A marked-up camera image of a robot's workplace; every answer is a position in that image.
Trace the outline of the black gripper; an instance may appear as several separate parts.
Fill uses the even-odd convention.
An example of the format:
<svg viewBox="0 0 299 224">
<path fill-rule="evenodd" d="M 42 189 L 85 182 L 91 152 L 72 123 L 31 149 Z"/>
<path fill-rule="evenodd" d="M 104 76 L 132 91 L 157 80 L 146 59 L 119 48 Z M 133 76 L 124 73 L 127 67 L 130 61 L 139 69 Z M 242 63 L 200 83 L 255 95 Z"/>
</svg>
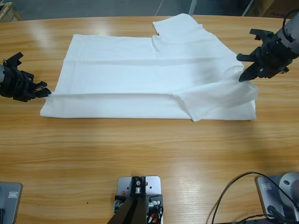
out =
<svg viewBox="0 0 299 224">
<path fill-rule="evenodd" d="M 21 102 L 48 97 L 51 91 L 46 82 L 33 83 L 32 74 L 18 70 L 22 57 L 18 52 L 0 65 L 0 95 Z"/>
<path fill-rule="evenodd" d="M 278 73 L 287 73 L 287 66 L 292 63 L 294 52 L 282 43 L 282 38 L 271 31 L 261 29 L 251 29 L 250 34 L 263 43 L 249 55 L 237 55 L 240 62 L 252 62 L 240 75 L 239 81 L 250 81 L 257 77 L 272 78 Z"/>
</svg>

